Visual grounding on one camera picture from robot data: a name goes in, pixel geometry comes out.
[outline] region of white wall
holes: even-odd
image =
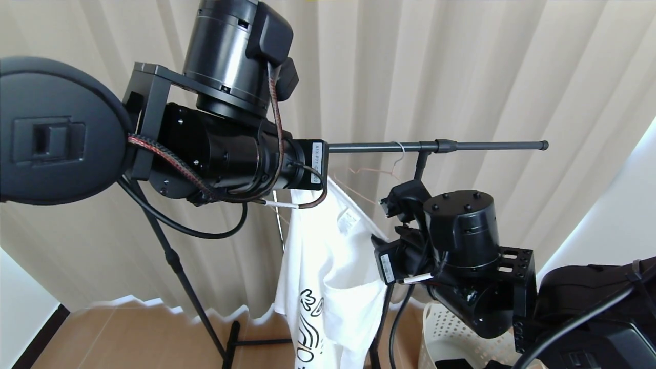
[[[656,119],[602,197],[538,274],[656,256]]]
[[[0,369],[11,369],[59,302],[0,249]]]

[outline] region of dark baseboard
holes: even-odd
[[[41,327],[41,330],[39,330],[39,333],[34,337],[28,348],[20,355],[13,369],[30,369],[69,314],[70,311],[60,304],[48,321]]]

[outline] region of white plastic basket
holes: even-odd
[[[419,369],[435,369],[438,360],[463,358],[474,369],[483,369],[490,360],[513,365],[520,354],[515,352],[510,332],[493,339],[477,336],[465,323],[440,303],[427,303],[424,307],[424,328]],[[535,360],[529,369],[543,369]]]

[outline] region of brown tile floor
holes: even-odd
[[[387,341],[395,311],[386,319],[380,361],[388,368]],[[210,316],[222,342],[227,341],[232,322]],[[261,325],[247,314],[237,317],[239,338],[289,338],[287,323],[274,314]],[[421,311],[408,306],[401,316],[395,342],[396,366],[417,367],[421,339]],[[164,306],[147,307],[130,302],[118,307],[95,307],[71,314],[48,344],[34,369],[44,368],[220,368],[221,357],[203,325],[192,324],[183,314]],[[237,348],[233,368],[293,369],[291,344]]]

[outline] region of white label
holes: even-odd
[[[323,143],[322,142],[313,142],[312,143],[312,167],[319,172],[321,172],[321,165],[323,163]],[[310,177],[310,183],[321,183],[321,179],[316,175],[312,174]]]
[[[360,216],[355,211],[346,209],[342,216],[337,219],[337,228],[342,235],[348,236],[359,221]]]
[[[390,256],[384,254],[380,257],[380,263],[382,264],[382,271],[385,273],[385,282],[390,283],[394,281],[394,273],[392,272],[392,263],[390,263]]]

